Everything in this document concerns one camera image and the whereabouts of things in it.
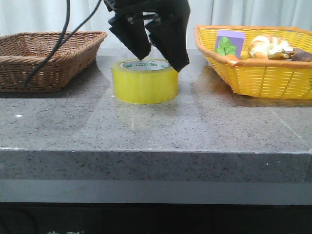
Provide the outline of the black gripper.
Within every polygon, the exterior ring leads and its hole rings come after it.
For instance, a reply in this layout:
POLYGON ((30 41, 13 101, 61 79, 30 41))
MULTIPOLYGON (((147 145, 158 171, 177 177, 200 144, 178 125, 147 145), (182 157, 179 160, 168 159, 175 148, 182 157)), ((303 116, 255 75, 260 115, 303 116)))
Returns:
POLYGON ((189 64, 186 32, 190 7, 186 0, 105 0, 110 31, 137 57, 143 60, 151 50, 149 38, 169 64, 180 72, 189 64))

